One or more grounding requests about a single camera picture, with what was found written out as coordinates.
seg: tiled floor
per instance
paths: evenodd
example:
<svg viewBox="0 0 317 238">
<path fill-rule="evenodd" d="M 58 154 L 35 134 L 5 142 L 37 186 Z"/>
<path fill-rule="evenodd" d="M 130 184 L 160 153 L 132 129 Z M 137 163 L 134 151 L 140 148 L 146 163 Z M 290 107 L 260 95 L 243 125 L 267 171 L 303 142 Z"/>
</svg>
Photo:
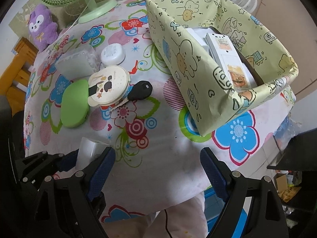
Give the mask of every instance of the tiled floor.
<svg viewBox="0 0 317 238">
<path fill-rule="evenodd" d="M 237 170 L 241 172 L 244 177 L 254 179 L 261 179 L 263 176 L 270 176 L 272 179 L 275 176 L 273 170 L 266 169 L 267 165 L 273 161 L 278 154 L 279 149 L 275 143 L 274 138 L 270 138 L 264 143 L 262 148 L 250 157 L 242 166 Z M 251 203 L 251 197 L 245 199 L 244 210 L 248 213 Z"/>
</svg>

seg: fan base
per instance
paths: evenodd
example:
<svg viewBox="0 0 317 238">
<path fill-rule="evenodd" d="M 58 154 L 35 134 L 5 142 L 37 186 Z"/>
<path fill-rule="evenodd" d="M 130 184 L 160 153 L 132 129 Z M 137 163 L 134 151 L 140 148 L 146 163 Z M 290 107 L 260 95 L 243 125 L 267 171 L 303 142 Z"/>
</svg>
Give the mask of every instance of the fan base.
<svg viewBox="0 0 317 238">
<path fill-rule="evenodd" d="M 78 23 L 94 20 L 113 9 L 117 4 L 118 2 L 116 0 L 101 1 L 97 3 L 97 8 L 94 10 L 89 10 L 89 8 L 87 8 L 84 14 L 79 18 Z"/>
</svg>

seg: stuffed bunny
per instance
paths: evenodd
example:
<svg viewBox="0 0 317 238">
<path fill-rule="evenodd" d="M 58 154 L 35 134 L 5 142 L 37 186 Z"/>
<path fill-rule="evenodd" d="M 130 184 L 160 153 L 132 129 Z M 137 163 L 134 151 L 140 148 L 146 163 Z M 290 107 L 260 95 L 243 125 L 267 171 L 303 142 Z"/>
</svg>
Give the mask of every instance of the stuffed bunny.
<svg viewBox="0 0 317 238">
<path fill-rule="evenodd" d="M 29 32 L 39 52 L 58 38 L 56 31 L 57 23 L 52 21 L 51 11 L 43 4 L 37 5 L 30 14 Z"/>
</svg>

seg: wrapped box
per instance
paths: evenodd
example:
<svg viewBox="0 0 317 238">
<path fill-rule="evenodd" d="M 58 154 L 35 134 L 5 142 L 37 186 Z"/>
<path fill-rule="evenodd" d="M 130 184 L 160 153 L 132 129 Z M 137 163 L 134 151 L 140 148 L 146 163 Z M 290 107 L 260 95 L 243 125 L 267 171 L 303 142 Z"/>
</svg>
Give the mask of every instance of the wrapped box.
<svg viewBox="0 0 317 238">
<path fill-rule="evenodd" d="M 150 34 L 205 136 L 273 98 L 298 75 L 281 42 L 230 0 L 146 0 Z M 240 93 L 185 28 L 214 27 L 229 36 L 259 86 Z"/>
</svg>

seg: wooden chair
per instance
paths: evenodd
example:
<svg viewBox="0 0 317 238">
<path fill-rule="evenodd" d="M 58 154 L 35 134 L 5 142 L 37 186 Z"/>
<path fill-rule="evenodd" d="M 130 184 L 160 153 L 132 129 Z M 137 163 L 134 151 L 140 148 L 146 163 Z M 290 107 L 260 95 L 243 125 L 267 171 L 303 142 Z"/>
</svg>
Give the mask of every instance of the wooden chair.
<svg viewBox="0 0 317 238">
<path fill-rule="evenodd" d="M 22 67 L 26 62 L 33 65 L 38 52 L 37 48 L 24 37 L 20 39 L 14 50 L 18 54 L 14 56 L 12 62 L 0 77 L 0 94 L 7 96 L 12 108 L 12 115 L 24 110 L 26 96 L 24 91 L 12 86 L 12 82 L 17 81 L 25 87 L 28 86 L 31 73 L 22 69 Z"/>
</svg>

